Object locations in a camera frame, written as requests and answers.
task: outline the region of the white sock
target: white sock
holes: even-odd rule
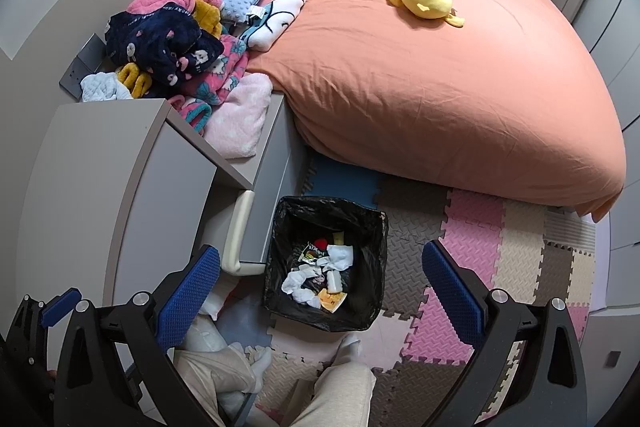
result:
[[[265,349],[258,351],[255,355],[255,362],[252,363],[251,369],[255,375],[255,388],[254,393],[260,393],[262,390],[262,376],[267,368],[271,365],[271,349],[266,347]]]
[[[360,339],[355,333],[348,333],[340,342],[332,365],[356,362],[360,356]]]

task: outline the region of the foam floor mat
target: foam floor mat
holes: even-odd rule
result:
[[[273,326],[270,312],[262,307],[264,276],[241,277],[238,286],[225,301],[218,314],[216,328],[227,344],[239,342],[242,347],[271,346],[267,330]]]
[[[565,299],[581,337],[591,300],[593,223],[558,208],[405,180],[318,154],[305,194],[377,207],[389,219],[383,313],[368,331],[358,332],[363,358],[377,378],[369,417],[372,427],[421,426],[473,352],[457,338],[422,274],[422,245],[430,239],[439,237],[460,266],[472,268],[489,288],[503,288],[516,301]],[[313,367],[332,359],[343,336],[280,317],[267,333],[272,347],[282,354],[276,364],[290,357]],[[515,343],[480,418],[499,411],[519,356],[520,345]],[[289,373],[286,385],[285,377],[274,377],[280,382],[278,398],[261,405],[273,417],[280,413],[285,391],[295,385],[291,378],[297,373]]]

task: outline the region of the trash can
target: trash can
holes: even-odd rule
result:
[[[276,207],[265,269],[263,304],[270,312],[324,331],[367,330],[378,317],[385,288],[386,234],[384,212],[353,201],[315,196],[286,196]],[[347,298],[331,313],[295,302],[281,290],[301,245],[344,232],[353,246],[353,265],[343,281]]]

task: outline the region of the blue foam tile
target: blue foam tile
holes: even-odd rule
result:
[[[314,152],[311,165],[315,174],[307,183],[312,188],[304,196],[333,196],[377,209],[373,199],[380,190],[380,172],[340,163],[318,152]]]
[[[273,326],[271,314],[262,307],[264,276],[242,277],[218,314],[216,328],[227,344],[271,346],[267,329]]]

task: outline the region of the orange duvet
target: orange duvet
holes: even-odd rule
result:
[[[386,0],[308,0],[249,71],[319,152],[598,219],[625,179],[609,93],[550,0],[453,0],[463,28]]]

